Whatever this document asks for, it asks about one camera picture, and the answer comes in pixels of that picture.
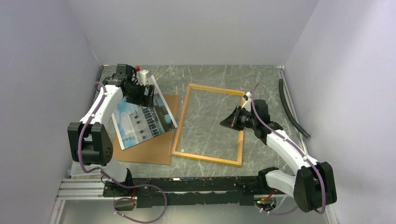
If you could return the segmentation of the building photo print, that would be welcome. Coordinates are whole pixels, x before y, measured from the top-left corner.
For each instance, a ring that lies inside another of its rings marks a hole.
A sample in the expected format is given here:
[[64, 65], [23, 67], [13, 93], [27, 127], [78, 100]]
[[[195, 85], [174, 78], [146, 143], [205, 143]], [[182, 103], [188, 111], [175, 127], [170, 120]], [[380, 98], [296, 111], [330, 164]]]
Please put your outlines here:
[[178, 128], [156, 78], [151, 76], [147, 82], [155, 86], [152, 107], [130, 104], [124, 99], [112, 114], [121, 150]]

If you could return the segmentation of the yellow picture frame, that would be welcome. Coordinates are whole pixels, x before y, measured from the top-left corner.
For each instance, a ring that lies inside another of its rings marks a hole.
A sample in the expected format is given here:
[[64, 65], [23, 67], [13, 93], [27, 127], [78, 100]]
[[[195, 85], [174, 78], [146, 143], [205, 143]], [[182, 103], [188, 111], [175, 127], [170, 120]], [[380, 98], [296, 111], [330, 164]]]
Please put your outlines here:
[[219, 87], [213, 87], [213, 86], [205, 86], [205, 85], [199, 85], [199, 84], [188, 84], [187, 90], [186, 90], [186, 95], [185, 95], [184, 101], [183, 101], [183, 107], [182, 107], [179, 123], [178, 123], [178, 128], [176, 130], [176, 134], [175, 134], [175, 138], [174, 138], [174, 143], [173, 143], [173, 147], [172, 147], [172, 155], [184, 157], [184, 158], [188, 158], [188, 159], [202, 160], [202, 161], [207, 161], [207, 162], [215, 162], [215, 163], [231, 165], [231, 166], [238, 166], [238, 167], [242, 166], [243, 143], [244, 143], [244, 140], [243, 140], [244, 132], [243, 131], [239, 131], [238, 144], [237, 144], [237, 158], [235, 161], [221, 159], [221, 158], [215, 158], [215, 157], [210, 157], [210, 156], [204, 156], [204, 155], [189, 154], [189, 153], [179, 152], [177, 150], [179, 143], [181, 142], [180, 138], [181, 138], [181, 134], [182, 134], [183, 127], [184, 127], [186, 110], [187, 110], [187, 107], [189, 104], [190, 93], [192, 90], [224, 93], [224, 94], [228, 94], [228, 95], [239, 96], [241, 105], [243, 104], [243, 96], [245, 95], [244, 91], [231, 90], [231, 89], [225, 89], [225, 88], [219, 88]]

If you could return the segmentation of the brown backing board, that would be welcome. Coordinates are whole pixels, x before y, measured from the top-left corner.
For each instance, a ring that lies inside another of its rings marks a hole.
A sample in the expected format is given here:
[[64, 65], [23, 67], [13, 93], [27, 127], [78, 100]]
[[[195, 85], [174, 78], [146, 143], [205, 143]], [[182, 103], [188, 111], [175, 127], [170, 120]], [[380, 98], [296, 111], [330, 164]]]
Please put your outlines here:
[[[175, 118], [179, 109], [180, 96], [165, 94], [164, 98]], [[168, 131], [125, 150], [121, 150], [115, 133], [113, 138], [113, 154], [118, 161], [122, 162], [170, 165], [171, 148], [175, 133], [176, 129]]]

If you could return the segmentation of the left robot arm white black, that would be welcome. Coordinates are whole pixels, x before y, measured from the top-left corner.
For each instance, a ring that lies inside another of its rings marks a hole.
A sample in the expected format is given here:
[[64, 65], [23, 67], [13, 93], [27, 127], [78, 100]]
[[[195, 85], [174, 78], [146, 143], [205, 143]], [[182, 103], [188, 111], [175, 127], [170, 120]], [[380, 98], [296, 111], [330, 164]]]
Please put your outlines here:
[[105, 123], [122, 100], [127, 103], [152, 107], [155, 86], [149, 84], [149, 72], [128, 64], [117, 64], [115, 72], [99, 80], [95, 86], [99, 94], [87, 114], [67, 128], [71, 156], [85, 174], [99, 172], [115, 183], [122, 196], [133, 192], [131, 171], [122, 166], [113, 155], [113, 144]]

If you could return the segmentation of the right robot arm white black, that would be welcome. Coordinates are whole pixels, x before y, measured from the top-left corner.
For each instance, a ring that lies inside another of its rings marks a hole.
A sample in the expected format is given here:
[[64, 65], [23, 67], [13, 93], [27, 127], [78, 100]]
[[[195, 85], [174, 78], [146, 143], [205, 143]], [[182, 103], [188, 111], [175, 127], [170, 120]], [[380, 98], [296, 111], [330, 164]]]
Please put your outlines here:
[[250, 111], [237, 106], [219, 124], [236, 131], [252, 129], [256, 138], [277, 152], [291, 168], [292, 175], [275, 167], [259, 171], [257, 188], [261, 193], [279, 190], [293, 197], [303, 212], [314, 210], [322, 214], [327, 205], [337, 202], [331, 165], [312, 158], [291, 140], [283, 127], [271, 120], [265, 100], [254, 100]]

